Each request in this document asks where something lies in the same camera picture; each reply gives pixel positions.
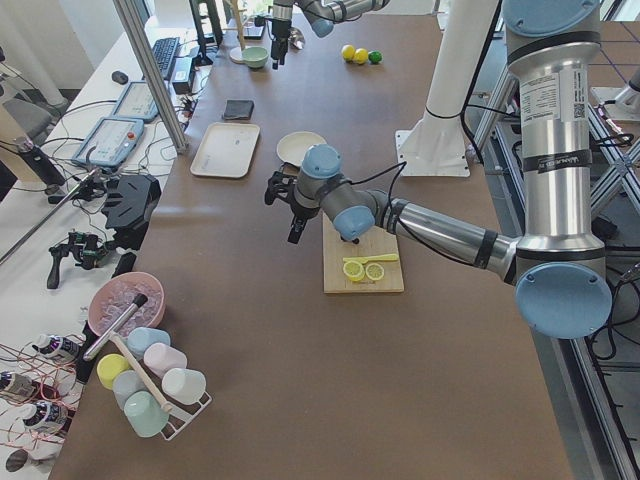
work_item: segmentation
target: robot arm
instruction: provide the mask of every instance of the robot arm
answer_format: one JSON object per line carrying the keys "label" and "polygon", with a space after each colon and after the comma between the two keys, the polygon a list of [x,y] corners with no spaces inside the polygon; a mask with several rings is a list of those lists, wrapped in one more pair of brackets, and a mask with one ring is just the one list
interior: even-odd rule
{"label": "robot arm", "polygon": [[391,0],[344,0],[324,3],[323,0],[274,0],[271,21],[272,67],[284,65],[291,35],[293,6],[297,4],[304,13],[311,28],[319,37],[325,37],[333,30],[334,23],[356,18],[371,10],[380,10]]}
{"label": "robot arm", "polygon": [[[328,146],[310,149],[297,179],[283,179],[265,200],[291,205],[290,241],[319,209],[345,240],[377,225],[513,281],[520,313],[532,328],[557,338],[583,337],[607,321],[612,306],[604,244],[591,232],[587,66],[599,50],[598,2],[505,0],[502,13],[507,62],[520,82],[521,238],[384,193],[355,191],[340,173],[340,155]],[[272,178],[270,186],[276,184]]]}
{"label": "robot arm", "polygon": [[274,173],[265,202],[272,204],[279,198],[291,206],[291,243],[298,243],[306,221],[322,209],[345,241],[356,241],[376,226],[513,282],[517,239],[391,198],[380,190],[355,190],[342,174],[341,164],[333,147],[316,145],[307,152],[297,177]]}

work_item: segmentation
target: black wallet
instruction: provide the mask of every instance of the black wallet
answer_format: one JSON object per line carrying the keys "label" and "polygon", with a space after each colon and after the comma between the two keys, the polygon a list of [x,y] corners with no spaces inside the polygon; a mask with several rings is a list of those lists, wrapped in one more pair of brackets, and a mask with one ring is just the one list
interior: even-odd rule
{"label": "black wallet", "polygon": [[225,120],[240,120],[251,118],[253,100],[227,100],[222,118]]}

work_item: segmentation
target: green bowl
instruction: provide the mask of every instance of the green bowl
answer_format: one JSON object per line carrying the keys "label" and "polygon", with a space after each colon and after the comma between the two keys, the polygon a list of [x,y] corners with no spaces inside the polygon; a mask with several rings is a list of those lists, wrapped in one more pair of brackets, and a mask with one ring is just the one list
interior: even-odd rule
{"label": "green bowl", "polygon": [[247,47],[242,51],[242,60],[249,68],[262,68],[268,59],[269,52],[263,47]]}

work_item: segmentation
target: yellow cup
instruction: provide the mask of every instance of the yellow cup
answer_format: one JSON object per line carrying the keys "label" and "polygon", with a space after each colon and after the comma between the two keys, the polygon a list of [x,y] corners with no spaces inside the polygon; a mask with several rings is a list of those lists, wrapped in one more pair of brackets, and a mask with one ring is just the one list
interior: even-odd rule
{"label": "yellow cup", "polygon": [[113,381],[125,370],[131,370],[126,358],[117,353],[105,355],[98,362],[98,378],[107,390],[113,390]]}

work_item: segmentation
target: white plate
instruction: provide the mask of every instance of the white plate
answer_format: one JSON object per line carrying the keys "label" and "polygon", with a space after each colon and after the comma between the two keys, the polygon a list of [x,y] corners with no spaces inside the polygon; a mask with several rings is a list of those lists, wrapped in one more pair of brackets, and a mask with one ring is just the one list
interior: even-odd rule
{"label": "white plate", "polygon": [[321,143],[327,143],[327,141],[317,133],[293,132],[280,139],[276,153],[283,162],[299,167],[307,150]]}
{"label": "white plate", "polygon": [[212,123],[202,137],[191,173],[241,178],[249,171],[260,127],[251,123]]}

